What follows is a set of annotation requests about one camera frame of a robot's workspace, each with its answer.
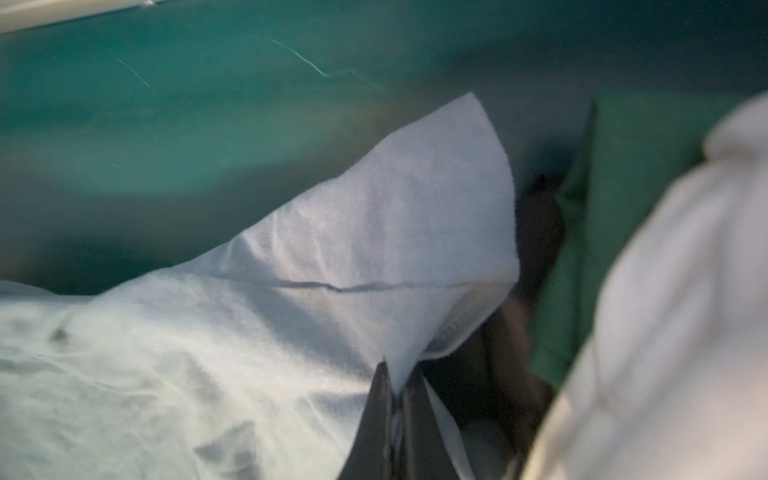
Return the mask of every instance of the green fabric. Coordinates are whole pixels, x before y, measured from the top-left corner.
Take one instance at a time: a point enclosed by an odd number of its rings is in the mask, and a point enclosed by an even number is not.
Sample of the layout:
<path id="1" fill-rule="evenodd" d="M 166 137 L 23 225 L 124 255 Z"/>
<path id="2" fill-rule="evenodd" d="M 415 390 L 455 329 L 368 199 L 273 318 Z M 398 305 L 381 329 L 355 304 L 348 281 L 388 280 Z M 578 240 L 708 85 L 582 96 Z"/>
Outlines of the green fabric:
<path id="1" fill-rule="evenodd" d="M 539 297 L 531 371 L 559 388 L 592 330 L 611 264 L 676 178 L 701 162 L 707 132 L 741 97 L 600 96 L 560 192 L 565 242 Z"/>
<path id="2" fill-rule="evenodd" d="M 749 2 L 180 0 L 0 35 L 0 278 L 187 261 L 467 91 L 522 192 L 606 75 L 754 91 L 766 32 Z"/>

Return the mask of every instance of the white object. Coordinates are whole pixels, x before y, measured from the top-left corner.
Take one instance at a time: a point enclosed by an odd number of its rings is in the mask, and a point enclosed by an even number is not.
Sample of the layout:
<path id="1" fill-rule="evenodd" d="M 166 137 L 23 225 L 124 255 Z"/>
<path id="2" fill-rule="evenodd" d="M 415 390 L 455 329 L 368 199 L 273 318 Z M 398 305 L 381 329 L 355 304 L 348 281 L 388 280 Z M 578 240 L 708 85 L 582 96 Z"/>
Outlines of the white object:
<path id="1" fill-rule="evenodd" d="M 613 266 L 523 480 L 768 476 L 768 95 L 704 152 Z"/>
<path id="2" fill-rule="evenodd" d="M 154 6 L 154 0 L 0 0 L 0 33 L 37 27 L 122 8 Z"/>
<path id="3" fill-rule="evenodd" d="M 334 479 L 376 365 L 401 389 L 506 297 L 514 212 L 468 94 L 189 263 L 0 296 L 0 477 Z"/>

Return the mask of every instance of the teal wall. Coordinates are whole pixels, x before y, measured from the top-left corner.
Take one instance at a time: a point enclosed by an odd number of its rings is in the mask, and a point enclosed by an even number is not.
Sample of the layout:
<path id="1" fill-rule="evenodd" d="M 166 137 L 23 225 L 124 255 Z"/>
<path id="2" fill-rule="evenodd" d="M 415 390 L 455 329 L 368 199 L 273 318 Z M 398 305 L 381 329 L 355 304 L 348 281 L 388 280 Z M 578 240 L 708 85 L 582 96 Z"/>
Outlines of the teal wall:
<path id="1" fill-rule="evenodd" d="M 0 278 L 188 260 L 470 90 L 523 191 L 601 88 L 764 89 L 762 5 L 176 0 L 0 35 Z"/>

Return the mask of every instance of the white towel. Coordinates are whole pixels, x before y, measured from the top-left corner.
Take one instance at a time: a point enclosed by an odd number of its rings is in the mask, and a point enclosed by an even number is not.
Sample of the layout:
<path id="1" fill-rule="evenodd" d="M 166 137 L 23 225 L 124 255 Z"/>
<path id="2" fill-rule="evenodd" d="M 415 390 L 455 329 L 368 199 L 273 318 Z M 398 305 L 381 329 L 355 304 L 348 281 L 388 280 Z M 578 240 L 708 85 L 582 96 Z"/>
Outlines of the white towel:
<path id="1" fill-rule="evenodd" d="M 0 478 L 335 478 L 376 364 L 401 389 L 517 280 L 514 202 L 468 94 L 195 260 L 0 296 Z"/>

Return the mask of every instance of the folded white fabric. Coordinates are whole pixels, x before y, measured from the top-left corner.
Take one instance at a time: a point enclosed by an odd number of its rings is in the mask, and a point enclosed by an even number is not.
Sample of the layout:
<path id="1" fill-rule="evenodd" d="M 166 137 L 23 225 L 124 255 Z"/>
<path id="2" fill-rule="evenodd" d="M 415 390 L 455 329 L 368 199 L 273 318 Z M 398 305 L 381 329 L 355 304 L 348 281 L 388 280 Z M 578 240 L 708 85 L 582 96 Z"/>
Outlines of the folded white fabric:
<path id="1" fill-rule="evenodd" d="M 401 389 L 517 280 L 514 199 L 468 94 L 189 263 L 0 296 L 0 478 L 335 478 L 376 365 Z"/>
<path id="2" fill-rule="evenodd" d="M 524 480 L 768 477 L 768 95 L 704 153 L 613 266 Z"/>

